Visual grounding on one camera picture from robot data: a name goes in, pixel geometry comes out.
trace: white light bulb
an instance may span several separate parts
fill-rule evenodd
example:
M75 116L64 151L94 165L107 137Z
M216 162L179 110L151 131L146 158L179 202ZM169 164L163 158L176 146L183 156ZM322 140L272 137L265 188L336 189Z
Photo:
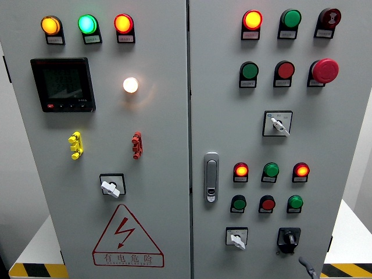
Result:
M135 93L138 89L138 80L134 77L126 78L123 82L123 88L128 93Z

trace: warning sign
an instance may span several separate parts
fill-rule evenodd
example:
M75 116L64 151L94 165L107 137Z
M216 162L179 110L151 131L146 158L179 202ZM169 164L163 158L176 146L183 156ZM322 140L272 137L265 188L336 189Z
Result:
M96 266L164 267L164 254L125 205L118 205L93 250Z

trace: yellow black hazard stripe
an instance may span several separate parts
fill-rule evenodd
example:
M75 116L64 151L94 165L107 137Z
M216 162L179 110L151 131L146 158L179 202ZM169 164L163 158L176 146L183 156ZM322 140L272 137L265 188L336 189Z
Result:
M372 278L372 263L324 264L321 278Z
M9 271L11 277L68 278L64 264L15 263Z

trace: gray metal panel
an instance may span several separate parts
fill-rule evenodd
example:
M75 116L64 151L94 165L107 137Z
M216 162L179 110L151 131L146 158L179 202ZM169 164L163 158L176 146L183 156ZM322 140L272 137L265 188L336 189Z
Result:
M99 22L103 44L84 45L79 16ZM136 44L117 44L113 19L134 19ZM62 21L66 45L45 43L40 21ZM0 40L70 278L189 278L186 5L155 1L1 1ZM43 113L32 58L87 57L94 113ZM139 90L123 92L134 76ZM67 139L80 131L84 154ZM132 158L142 132L144 154ZM102 195L101 173L124 173L127 195ZM92 251L125 204L165 256L164 268L94 266Z
M319 13L342 12L332 40L314 39ZM295 41L277 40L283 11L302 14ZM263 14L259 41L240 40L244 13ZM321 271L371 90L370 1L196 1L190 0L192 162L195 279L308 278L300 255ZM310 65L322 58L340 66L324 88L306 88ZM239 89L239 68L259 66L257 88ZM291 88L273 88L274 68L291 61ZM289 138L263 138L265 110L294 112ZM203 199L203 157L220 155L219 200ZM233 167L246 162L247 184L234 184ZM261 183L263 167L276 162L276 184ZM310 166L309 182L291 183L298 162ZM246 197L244 214L231 214L231 198ZM301 195L301 214L286 214L287 200ZM273 214L257 212L263 195L272 195ZM246 251L225 246L226 227L249 228ZM276 255L280 227L300 227L292 255Z

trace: yellow terminal connector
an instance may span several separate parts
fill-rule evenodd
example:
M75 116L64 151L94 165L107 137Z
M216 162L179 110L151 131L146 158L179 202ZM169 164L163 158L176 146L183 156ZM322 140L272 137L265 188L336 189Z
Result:
M70 150L74 153L71 155L73 160L77 160L84 152L83 142L81 141L80 132L76 131L69 138L69 143L71 143Z

